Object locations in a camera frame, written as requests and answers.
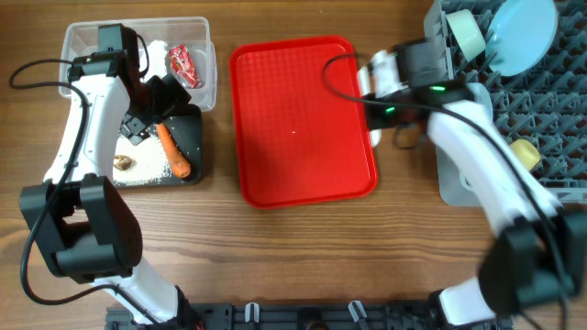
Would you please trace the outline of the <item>red serving tray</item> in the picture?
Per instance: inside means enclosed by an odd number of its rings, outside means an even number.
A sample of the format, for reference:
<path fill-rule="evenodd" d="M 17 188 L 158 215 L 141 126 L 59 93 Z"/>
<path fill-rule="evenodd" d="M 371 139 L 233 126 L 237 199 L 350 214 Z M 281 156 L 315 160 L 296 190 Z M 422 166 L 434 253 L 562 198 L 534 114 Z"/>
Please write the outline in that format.
<path fill-rule="evenodd" d="M 260 209 L 357 198 L 378 182 L 352 44 L 341 36 L 243 45 L 229 60 L 238 176 Z"/>

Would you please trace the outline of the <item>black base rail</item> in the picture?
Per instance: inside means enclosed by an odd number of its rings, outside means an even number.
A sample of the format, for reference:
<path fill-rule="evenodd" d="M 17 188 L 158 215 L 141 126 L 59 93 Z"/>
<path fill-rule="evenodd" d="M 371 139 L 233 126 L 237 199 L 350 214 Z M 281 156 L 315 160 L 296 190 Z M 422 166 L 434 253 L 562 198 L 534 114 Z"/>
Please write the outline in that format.
<path fill-rule="evenodd" d="M 210 330 L 450 329 L 440 310 L 427 301 L 395 301 L 346 305 L 246 305 L 195 303 L 192 307 Z"/>

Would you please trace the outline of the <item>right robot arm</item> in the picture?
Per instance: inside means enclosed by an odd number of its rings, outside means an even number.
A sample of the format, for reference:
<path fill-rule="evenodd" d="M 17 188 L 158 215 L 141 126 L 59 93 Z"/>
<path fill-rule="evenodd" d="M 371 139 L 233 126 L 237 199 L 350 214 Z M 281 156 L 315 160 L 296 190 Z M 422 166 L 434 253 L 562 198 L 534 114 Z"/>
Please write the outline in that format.
<path fill-rule="evenodd" d="M 445 326 L 475 325 L 547 303 L 560 306 L 583 287 L 586 214 L 570 212 L 524 167 L 493 124 L 470 83 L 418 87 L 360 84 L 370 128 L 426 121 L 426 135 L 463 174 L 495 235 L 476 275 L 435 294 Z"/>

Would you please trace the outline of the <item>yellow plastic cup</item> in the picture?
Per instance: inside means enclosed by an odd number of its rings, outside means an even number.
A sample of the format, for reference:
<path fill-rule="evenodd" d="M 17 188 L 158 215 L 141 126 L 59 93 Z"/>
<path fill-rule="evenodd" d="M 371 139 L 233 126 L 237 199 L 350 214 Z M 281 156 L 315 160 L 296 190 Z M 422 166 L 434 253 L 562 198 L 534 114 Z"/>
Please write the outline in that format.
<path fill-rule="evenodd" d="M 519 138 L 510 144 L 510 149 L 527 171 L 532 171 L 541 161 L 538 149 L 528 140 Z"/>

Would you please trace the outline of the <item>mint green bowl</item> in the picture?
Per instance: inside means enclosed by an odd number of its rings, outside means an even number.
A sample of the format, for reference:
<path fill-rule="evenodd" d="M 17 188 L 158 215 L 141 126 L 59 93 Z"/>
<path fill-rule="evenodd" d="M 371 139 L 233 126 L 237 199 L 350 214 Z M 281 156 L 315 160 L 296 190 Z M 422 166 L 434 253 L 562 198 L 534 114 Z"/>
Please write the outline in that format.
<path fill-rule="evenodd" d="M 485 51 L 484 36 L 470 10 L 447 14 L 446 19 L 466 61 L 473 61 Z"/>

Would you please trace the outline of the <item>brown food scrap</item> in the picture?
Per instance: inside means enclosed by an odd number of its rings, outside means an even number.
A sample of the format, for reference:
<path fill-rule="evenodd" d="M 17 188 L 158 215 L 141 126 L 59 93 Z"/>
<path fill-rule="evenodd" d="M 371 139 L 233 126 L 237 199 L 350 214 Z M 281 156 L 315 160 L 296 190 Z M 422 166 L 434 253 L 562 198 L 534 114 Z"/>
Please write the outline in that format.
<path fill-rule="evenodd" d="M 118 171 L 128 171 L 135 164 L 135 161 L 126 155 L 115 155 L 114 168 Z"/>

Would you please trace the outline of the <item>white tissue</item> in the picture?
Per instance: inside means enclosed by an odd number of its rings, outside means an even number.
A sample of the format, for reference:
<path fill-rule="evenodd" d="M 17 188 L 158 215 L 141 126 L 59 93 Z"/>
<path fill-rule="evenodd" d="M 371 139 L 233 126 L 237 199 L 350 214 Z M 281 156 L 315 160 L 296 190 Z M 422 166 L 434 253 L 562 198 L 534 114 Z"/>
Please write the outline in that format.
<path fill-rule="evenodd" d="M 168 44 L 162 40 L 152 41 L 148 47 L 146 55 L 142 50 L 140 52 L 140 70 L 147 69 L 147 73 L 141 78 L 144 83 L 152 76 L 164 77 L 168 73 L 166 59 L 168 58 L 168 51 L 166 50 Z"/>

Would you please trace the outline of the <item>white plastic spoon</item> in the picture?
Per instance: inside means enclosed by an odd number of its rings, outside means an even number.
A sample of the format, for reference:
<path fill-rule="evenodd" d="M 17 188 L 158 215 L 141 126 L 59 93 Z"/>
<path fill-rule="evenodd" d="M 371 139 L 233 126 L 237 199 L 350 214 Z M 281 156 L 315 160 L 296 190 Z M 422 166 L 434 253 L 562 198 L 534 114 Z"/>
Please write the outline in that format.
<path fill-rule="evenodd" d="M 380 129 L 375 129 L 370 131 L 370 139 L 371 139 L 371 146 L 375 148 L 382 139 L 382 131 Z"/>

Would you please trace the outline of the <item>orange carrot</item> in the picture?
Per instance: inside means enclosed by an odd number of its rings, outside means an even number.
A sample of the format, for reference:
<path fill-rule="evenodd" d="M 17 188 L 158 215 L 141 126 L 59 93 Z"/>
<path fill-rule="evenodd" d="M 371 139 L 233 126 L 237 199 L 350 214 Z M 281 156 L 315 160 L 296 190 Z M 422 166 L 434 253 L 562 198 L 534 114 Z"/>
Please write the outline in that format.
<path fill-rule="evenodd" d="M 172 174 L 180 179 L 189 177 L 191 175 L 191 165 L 181 151 L 178 150 L 168 128 L 163 123 L 160 123 L 156 125 L 156 131 Z"/>

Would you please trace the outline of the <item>red strawberry snack wrapper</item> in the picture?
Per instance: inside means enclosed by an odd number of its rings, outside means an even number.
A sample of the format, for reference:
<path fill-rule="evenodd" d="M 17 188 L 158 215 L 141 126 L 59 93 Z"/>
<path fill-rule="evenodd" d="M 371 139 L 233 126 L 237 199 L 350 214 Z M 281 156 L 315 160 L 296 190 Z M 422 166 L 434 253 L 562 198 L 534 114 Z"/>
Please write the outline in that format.
<path fill-rule="evenodd" d="M 196 88 L 201 80 L 194 65 L 194 61 L 184 44 L 169 50 L 168 56 L 172 69 L 190 88 Z"/>

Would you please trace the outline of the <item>white rice pile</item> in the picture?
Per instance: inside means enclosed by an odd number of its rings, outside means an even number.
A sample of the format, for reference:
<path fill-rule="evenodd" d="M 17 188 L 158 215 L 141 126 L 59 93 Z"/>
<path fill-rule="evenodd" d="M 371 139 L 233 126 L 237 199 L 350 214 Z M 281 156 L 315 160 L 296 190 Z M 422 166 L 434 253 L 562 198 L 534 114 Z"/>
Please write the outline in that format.
<path fill-rule="evenodd" d="M 126 155 L 135 161 L 134 166 L 126 171 L 113 168 L 113 180 L 116 186 L 144 186 L 160 184 L 172 177 L 167 157 L 157 137 L 148 137 L 134 146 L 123 136 L 116 142 L 116 155 Z"/>

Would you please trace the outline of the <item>grey dishwasher rack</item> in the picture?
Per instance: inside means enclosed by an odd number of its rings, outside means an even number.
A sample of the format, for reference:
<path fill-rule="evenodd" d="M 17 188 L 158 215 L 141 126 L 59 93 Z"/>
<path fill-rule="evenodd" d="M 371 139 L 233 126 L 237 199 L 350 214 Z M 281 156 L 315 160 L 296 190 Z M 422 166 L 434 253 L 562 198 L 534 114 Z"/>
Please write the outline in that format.
<path fill-rule="evenodd" d="M 542 59 L 527 71 L 505 77 L 493 71 L 492 53 L 464 58 L 447 22 L 460 10 L 471 11 L 487 33 L 499 1 L 436 1 L 424 20 L 427 37 L 440 54 L 446 80 L 481 87 L 490 116 L 509 142 L 532 143 L 540 160 L 533 175 L 565 204 L 586 201 L 586 4 L 558 1 L 559 26 Z"/>

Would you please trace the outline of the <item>black waste tray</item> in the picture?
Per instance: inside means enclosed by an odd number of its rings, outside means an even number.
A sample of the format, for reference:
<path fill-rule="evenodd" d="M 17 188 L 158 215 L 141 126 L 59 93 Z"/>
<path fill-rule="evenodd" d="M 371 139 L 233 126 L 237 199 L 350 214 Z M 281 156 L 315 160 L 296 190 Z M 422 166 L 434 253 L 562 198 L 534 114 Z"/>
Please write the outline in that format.
<path fill-rule="evenodd" d="M 169 179 L 164 179 L 160 184 L 150 184 L 144 186 L 115 186 L 118 188 L 138 188 L 138 187 L 154 187 L 154 186 L 183 186 L 188 184 L 197 184 L 202 179 L 203 175 L 203 158 L 202 158 L 202 116 L 201 112 L 197 111 L 195 115 L 186 115 L 179 117 L 169 117 L 164 121 L 164 125 L 168 128 L 172 138 L 181 151 L 183 156 L 191 165 L 191 175 L 185 179 L 180 179 L 172 174 Z M 150 137 L 158 137 L 156 125 L 153 124 L 147 130 Z"/>

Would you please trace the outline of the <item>light blue plate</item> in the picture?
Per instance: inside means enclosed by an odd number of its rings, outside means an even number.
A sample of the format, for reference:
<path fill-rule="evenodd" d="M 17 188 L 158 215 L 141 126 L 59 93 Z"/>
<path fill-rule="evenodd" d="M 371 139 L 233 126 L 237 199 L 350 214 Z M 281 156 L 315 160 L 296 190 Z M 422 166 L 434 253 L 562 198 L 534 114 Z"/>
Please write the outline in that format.
<path fill-rule="evenodd" d="M 553 0 L 506 0 L 488 29 L 486 55 L 496 54 L 489 68 L 503 77 L 531 69 L 550 48 L 558 18 Z"/>

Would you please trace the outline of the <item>light blue bowl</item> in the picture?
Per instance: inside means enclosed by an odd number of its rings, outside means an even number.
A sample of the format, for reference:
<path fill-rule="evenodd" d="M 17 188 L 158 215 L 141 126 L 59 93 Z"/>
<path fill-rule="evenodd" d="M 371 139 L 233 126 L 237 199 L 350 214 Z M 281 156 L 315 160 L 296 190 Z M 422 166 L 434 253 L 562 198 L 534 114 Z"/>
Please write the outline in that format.
<path fill-rule="evenodd" d="M 493 119 L 493 105 L 490 93 L 482 83 L 468 82 L 467 87 L 473 93 L 474 101 L 485 108 L 485 113 L 490 119 Z"/>

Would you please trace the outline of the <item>clear plastic bin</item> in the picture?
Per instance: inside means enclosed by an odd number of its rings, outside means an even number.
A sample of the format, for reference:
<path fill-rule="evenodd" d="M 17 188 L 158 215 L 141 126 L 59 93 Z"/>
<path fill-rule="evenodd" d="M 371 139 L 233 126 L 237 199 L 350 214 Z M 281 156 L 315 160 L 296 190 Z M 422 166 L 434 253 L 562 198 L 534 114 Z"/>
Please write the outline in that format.
<path fill-rule="evenodd" d="M 154 40 L 168 44 L 166 50 L 184 44 L 189 51 L 201 80 L 196 88 L 183 86 L 191 95 L 191 102 L 204 112 L 216 105 L 216 54 L 210 38 L 209 23 L 202 16 L 120 19 L 120 24 L 134 29 L 144 38 L 146 46 Z M 77 57 L 98 51 L 98 27 L 111 25 L 111 20 L 72 23 L 68 26 L 61 50 L 61 58 L 72 61 Z M 174 73 L 170 58 L 166 59 L 168 73 Z"/>

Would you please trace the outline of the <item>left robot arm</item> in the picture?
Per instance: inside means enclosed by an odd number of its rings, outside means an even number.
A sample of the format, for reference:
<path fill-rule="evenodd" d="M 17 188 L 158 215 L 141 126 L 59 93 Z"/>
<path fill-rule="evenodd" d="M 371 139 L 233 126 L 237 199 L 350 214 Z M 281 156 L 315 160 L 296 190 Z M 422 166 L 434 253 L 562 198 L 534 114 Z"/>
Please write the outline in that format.
<path fill-rule="evenodd" d="M 106 49 L 70 62 L 64 87 L 72 107 L 58 155 L 43 182 L 26 187 L 19 207 L 49 271 L 105 291 L 146 329 L 202 329 L 182 290 L 143 257 L 137 218 L 112 182 L 116 141 L 127 116 L 172 119 L 172 141 L 202 160 L 202 116 L 171 75 L 144 80 L 134 50 Z"/>

